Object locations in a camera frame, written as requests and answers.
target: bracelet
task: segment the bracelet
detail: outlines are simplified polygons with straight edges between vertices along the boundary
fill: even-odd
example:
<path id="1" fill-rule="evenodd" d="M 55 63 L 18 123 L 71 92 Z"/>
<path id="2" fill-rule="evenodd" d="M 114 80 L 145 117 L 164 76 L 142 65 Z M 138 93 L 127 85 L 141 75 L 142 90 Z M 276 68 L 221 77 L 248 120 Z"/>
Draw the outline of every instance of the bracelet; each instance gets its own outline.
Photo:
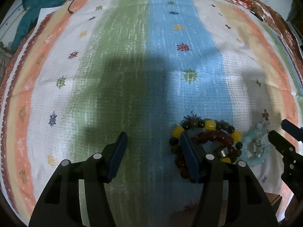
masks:
<path id="1" fill-rule="evenodd" d="M 213 150 L 213 154 L 219 157 L 223 162 L 234 163 L 237 158 L 242 155 L 241 149 L 243 144 L 240 142 L 242 140 L 242 134 L 235 130 L 234 126 L 224 120 L 201 119 L 201 116 L 194 115 L 193 112 L 191 112 L 190 115 L 184 116 L 181 125 L 175 127 L 169 144 L 171 152 L 176 155 L 175 164 L 181 169 L 181 177 L 190 179 L 192 183 L 195 183 L 195 181 L 190 178 L 190 173 L 179 144 L 179 138 L 182 132 L 189 129 L 191 129 L 192 132 L 199 132 L 197 135 L 191 137 L 193 143 L 205 144 L 208 141 L 221 143 L 222 145 L 220 147 Z"/>
<path id="2" fill-rule="evenodd" d="M 244 160 L 250 167 L 263 163 L 269 154 L 272 145 L 267 132 L 266 122 L 261 122 L 243 138 L 243 153 L 239 159 Z"/>

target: flower pattern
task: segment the flower pattern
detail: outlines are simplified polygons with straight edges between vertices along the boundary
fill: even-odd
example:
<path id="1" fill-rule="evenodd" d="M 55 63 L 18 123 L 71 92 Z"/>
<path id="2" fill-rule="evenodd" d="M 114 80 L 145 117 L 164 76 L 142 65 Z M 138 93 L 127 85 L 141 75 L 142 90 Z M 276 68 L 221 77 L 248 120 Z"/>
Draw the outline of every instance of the flower pattern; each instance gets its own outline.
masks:
<path id="1" fill-rule="evenodd" d="M 22 183 L 27 184 L 28 179 L 27 179 L 25 170 L 22 170 L 22 171 L 19 172 L 19 177 L 21 178 Z"/>
<path id="2" fill-rule="evenodd" d="M 57 118 L 57 115 L 55 114 L 55 111 L 50 115 L 50 119 L 49 119 L 49 125 L 51 127 L 53 127 L 55 124 L 56 124 L 56 118 Z"/>
<path id="3" fill-rule="evenodd" d="M 85 37 L 87 35 L 87 31 L 83 31 L 80 33 L 79 37 Z"/>
<path id="4" fill-rule="evenodd" d="M 57 79 L 56 87 L 58 87 L 60 89 L 63 86 L 65 86 L 65 79 L 66 78 L 64 76 L 62 76 L 61 78 Z"/>
<path id="5" fill-rule="evenodd" d="M 197 80 L 198 73 L 195 70 L 188 69 L 183 72 L 184 72 L 183 80 L 185 82 L 192 84 L 193 82 L 195 82 Z"/>
<path id="6" fill-rule="evenodd" d="M 43 58 L 44 58 L 44 54 L 40 55 L 40 56 L 38 57 L 38 59 L 36 60 L 36 64 L 37 64 L 37 65 L 40 65 L 40 63 L 42 62 Z"/>
<path id="7" fill-rule="evenodd" d="M 264 178 L 261 180 L 261 182 L 265 183 L 266 180 L 267 180 L 267 176 L 265 175 Z"/>
<path id="8" fill-rule="evenodd" d="M 180 51 L 189 51 L 190 48 L 187 44 L 181 43 L 181 44 L 177 44 L 177 50 Z"/>
<path id="9" fill-rule="evenodd" d="M 257 79 L 256 84 L 261 87 L 261 83 L 259 82 L 259 80 Z"/>
<path id="10" fill-rule="evenodd" d="M 55 160 L 55 158 L 52 155 L 47 156 L 47 163 L 52 167 L 55 168 L 58 162 Z"/>
<path id="11" fill-rule="evenodd" d="M 26 117 L 26 111 L 25 111 L 25 106 L 23 106 L 19 111 L 19 118 L 22 123 L 24 122 L 25 117 Z"/>
<path id="12" fill-rule="evenodd" d="M 51 34 L 47 39 L 45 39 L 45 42 L 47 44 L 50 44 L 52 42 L 53 39 L 55 39 L 56 34 Z"/>
<path id="13" fill-rule="evenodd" d="M 174 25 L 172 28 L 173 28 L 174 30 L 176 30 L 176 31 L 180 31 L 180 30 L 183 30 L 183 29 L 184 29 L 184 26 L 182 26 L 182 25 Z"/>
<path id="14" fill-rule="evenodd" d="M 72 52 L 70 55 L 69 55 L 69 59 L 72 59 L 72 58 L 75 58 L 77 57 L 79 52 L 75 51 L 75 52 Z"/>

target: bed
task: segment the bed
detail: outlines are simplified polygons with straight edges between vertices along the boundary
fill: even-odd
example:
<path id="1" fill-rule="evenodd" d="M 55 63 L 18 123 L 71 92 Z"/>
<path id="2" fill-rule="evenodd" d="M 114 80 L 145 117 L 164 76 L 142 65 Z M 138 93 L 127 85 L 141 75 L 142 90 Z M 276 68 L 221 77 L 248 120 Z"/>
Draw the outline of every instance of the bed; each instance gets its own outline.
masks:
<path id="1" fill-rule="evenodd" d="M 117 226 L 190 226 L 203 185 L 180 177 L 168 141 L 191 112 L 243 134 L 267 113 L 302 153 L 280 126 L 302 126 L 302 56 L 261 1 L 74 0 L 72 14 L 70 4 L 41 10 L 0 87 L 1 189 L 26 224 L 63 159 L 86 160 L 125 131 L 128 149 L 106 185 Z M 251 169 L 283 197 L 282 220 L 293 194 L 281 155 L 271 149 Z"/>

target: red bead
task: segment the red bead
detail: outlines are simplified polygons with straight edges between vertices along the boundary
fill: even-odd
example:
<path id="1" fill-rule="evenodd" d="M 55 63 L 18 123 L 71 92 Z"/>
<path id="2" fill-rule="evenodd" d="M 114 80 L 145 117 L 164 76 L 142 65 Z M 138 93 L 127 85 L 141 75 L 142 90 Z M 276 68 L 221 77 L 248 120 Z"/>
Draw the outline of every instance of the red bead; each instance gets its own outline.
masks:
<path id="1" fill-rule="evenodd" d="M 177 157 L 175 159 L 175 164 L 178 168 L 182 168 L 182 166 L 186 165 L 185 158 L 183 156 L 182 157 Z"/>
<path id="2" fill-rule="evenodd" d="M 214 142 L 216 140 L 216 137 L 217 133 L 214 130 L 208 132 L 209 141 Z"/>
<path id="3" fill-rule="evenodd" d="M 190 178 L 190 173 L 189 173 L 187 165 L 182 166 L 181 171 L 180 171 L 180 176 L 184 179 Z"/>
<path id="4" fill-rule="evenodd" d="M 235 150 L 236 150 L 236 149 L 235 149 L 233 146 L 228 147 L 228 154 L 234 153 Z"/>
<path id="5" fill-rule="evenodd" d="M 195 144 L 199 144 L 198 138 L 196 137 L 191 137 L 190 140 Z"/>
<path id="6" fill-rule="evenodd" d="M 208 134 L 206 132 L 201 132 L 197 135 L 198 141 L 200 143 L 207 143 L 209 137 Z"/>
<path id="7" fill-rule="evenodd" d="M 225 141 L 226 133 L 221 130 L 217 130 L 216 133 L 217 133 L 216 141 L 223 143 Z"/>
<path id="8" fill-rule="evenodd" d="M 226 136 L 225 137 L 225 140 L 223 141 L 223 144 L 226 146 L 226 147 L 231 147 L 233 144 L 234 144 L 234 140 L 231 136 Z"/>

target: dark bead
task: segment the dark bead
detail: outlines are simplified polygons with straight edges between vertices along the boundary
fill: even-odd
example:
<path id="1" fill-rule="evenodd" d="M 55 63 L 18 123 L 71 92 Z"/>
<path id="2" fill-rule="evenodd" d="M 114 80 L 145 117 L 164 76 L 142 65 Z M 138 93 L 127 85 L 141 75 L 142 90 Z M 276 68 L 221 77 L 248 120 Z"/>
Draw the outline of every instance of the dark bead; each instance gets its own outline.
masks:
<path id="1" fill-rule="evenodd" d="M 228 154 L 232 154 L 235 150 L 233 146 L 228 147 Z"/>
<path id="2" fill-rule="evenodd" d="M 221 123 L 216 122 L 216 129 L 217 130 L 221 130 L 222 129 Z"/>
<path id="3" fill-rule="evenodd" d="M 234 144 L 234 140 L 231 136 L 226 136 L 225 137 L 225 140 L 223 141 L 223 144 L 226 146 L 226 147 L 231 147 L 233 144 Z"/>
<path id="4" fill-rule="evenodd" d="M 198 138 L 196 137 L 191 137 L 190 140 L 195 144 L 199 144 Z"/>
<path id="5" fill-rule="evenodd" d="M 172 137 L 171 139 L 169 139 L 169 144 L 170 145 L 177 145 L 179 143 L 179 139 L 176 137 Z"/>
<path id="6" fill-rule="evenodd" d="M 189 179 L 190 178 L 190 173 L 187 165 L 182 166 L 181 171 L 180 171 L 180 176 L 184 179 Z"/>
<path id="7" fill-rule="evenodd" d="M 204 128 L 204 126 L 205 126 L 205 121 L 204 120 L 199 120 L 198 127 L 199 128 Z"/>
<path id="8" fill-rule="evenodd" d="M 236 143 L 236 149 L 241 149 L 241 148 L 243 148 L 242 142 L 237 142 Z"/>
<path id="9" fill-rule="evenodd" d="M 229 126 L 229 127 L 227 128 L 227 132 L 228 132 L 228 133 L 233 133 L 233 132 L 234 132 L 234 126 Z"/>
<path id="10" fill-rule="evenodd" d="M 182 124 L 182 127 L 184 130 L 188 130 L 191 127 L 191 124 L 189 121 L 184 121 L 184 123 Z"/>
<path id="11" fill-rule="evenodd" d="M 171 152 L 175 155 L 180 155 L 180 153 L 182 152 L 181 146 L 180 145 L 171 146 Z"/>
<path id="12" fill-rule="evenodd" d="M 206 132 L 201 132 L 197 135 L 199 143 L 207 143 L 209 137 Z"/>
<path id="13" fill-rule="evenodd" d="M 194 180 L 193 178 L 189 179 L 191 183 L 197 183 L 196 180 Z"/>
<path id="14" fill-rule="evenodd" d="M 216 140 L 216 137 L 217 137 L 217 133 L 215 131 L 208 132 L 208 139 L 211 142 L 214 142 Z"/>
<path id="15" fill-rule="evenodd" d="M 235 156 L 240 157 L 242 155 L 242 151 L 241 149 L 236 149 L 236 151 L 234 152 Z"/>
<path id="16" fill-rule="evenodd" d="M 226 122 L 225 122 L 225 123 L 222 123 L 221 126 L 222 126 L 222 129 L 223 129 L 223 130 L 227 131 L 227 129 L 228 129 L 228 127 L 229 127 L 229 123 L 226 123 Z"/>
<path id="17" fill-rule="evenodd" d="M 186 165 L 185 158 L 183 156 L 182 157 L 177 157 L 175 159 L 175 164 L 178 168 L 182 168 L 182 166 Z"/>
<path id="18" fill-rule="evenodd" d="M 199 121 L 198 121 L 198 119 L 191 119 L 190 120 L 190 125 L 191 125 L 191 127 L 197 127 L 198 126 L 198 123 L 199 123 Z"/>
<path id="19" fill-rule="evenodd" d="M 229 158 L 230 158 L 230 160 L 231 160 L 231 163 L 235 163 L 235 162 L 236 162 L 236 160 L 237 160 L 237 158 L 236 158 L 236 157 L 234 157 L 234 156 L 229 157 Z"/>

